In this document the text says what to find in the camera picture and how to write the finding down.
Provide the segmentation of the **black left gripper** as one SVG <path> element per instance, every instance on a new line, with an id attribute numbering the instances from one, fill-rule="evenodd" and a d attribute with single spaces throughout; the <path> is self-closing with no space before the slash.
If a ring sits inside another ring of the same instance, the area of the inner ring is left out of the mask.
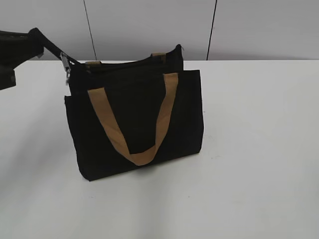
<path id="1" fill-rule="evenodd" d="M 29 33 L 0 32 L 0 88 L 2 90 L 16 85 L 15 68 L 23 62 L 41 56 L 44 48 L 61 60 L 65 65 L 78 61 L 68 56 L 51 42 L 38 28 Z"/>

